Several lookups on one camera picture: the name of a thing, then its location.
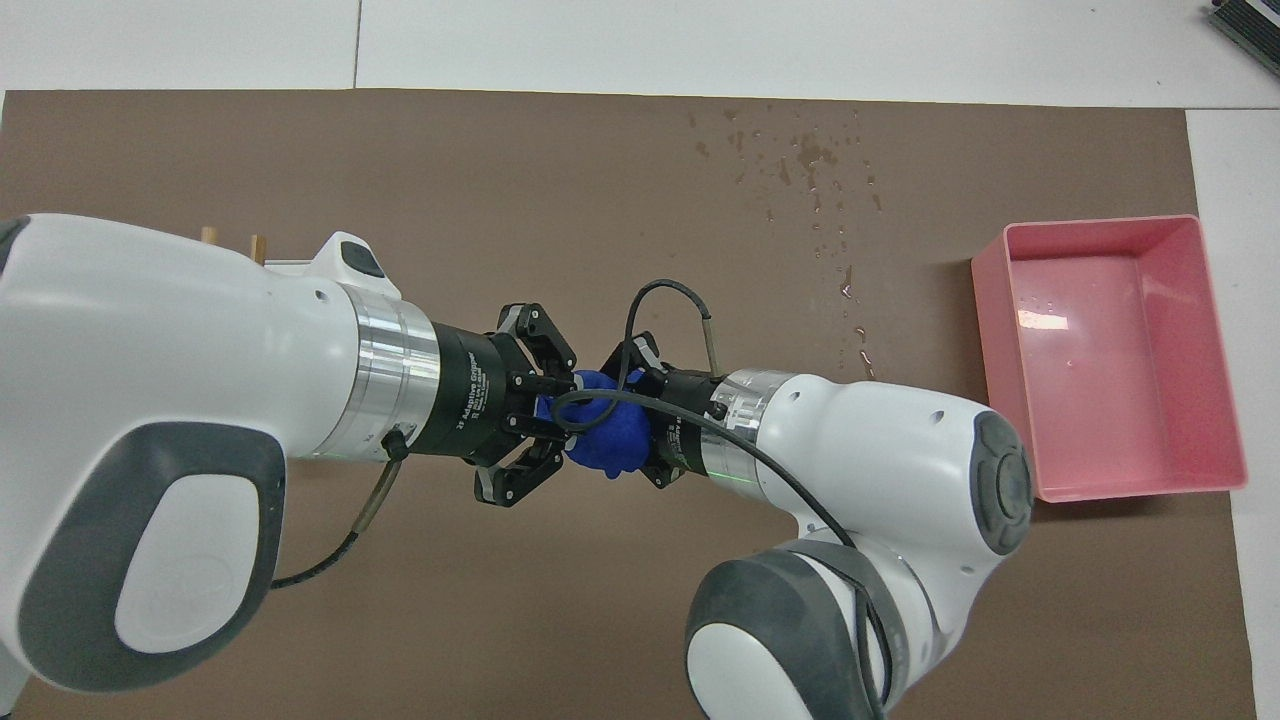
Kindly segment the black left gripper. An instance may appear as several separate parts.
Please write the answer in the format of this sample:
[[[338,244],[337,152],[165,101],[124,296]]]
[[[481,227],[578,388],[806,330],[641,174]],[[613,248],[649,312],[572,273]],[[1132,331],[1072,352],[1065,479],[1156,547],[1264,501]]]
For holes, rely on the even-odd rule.
[[[538,395],[579,388],[577,357],[535,302],[503,306],[493,333],[433,329],[440,378],[415,452],[474,460],[475,500],[511,507],[564,464],[568,432],[535,410]]]

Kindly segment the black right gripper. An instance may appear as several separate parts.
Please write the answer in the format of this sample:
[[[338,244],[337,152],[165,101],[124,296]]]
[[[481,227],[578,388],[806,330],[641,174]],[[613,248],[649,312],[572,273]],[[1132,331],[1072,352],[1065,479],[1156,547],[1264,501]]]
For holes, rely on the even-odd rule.
[[[620,342],[600,373],[618,389],[648,393],[700,416],[710,411],[721,378],[707,372],[667,368],[652,332]],[[640,473],[658,489],[672,486],[684,473],[705,475],[701,428],[666,411],[650,409],[650,448]]]

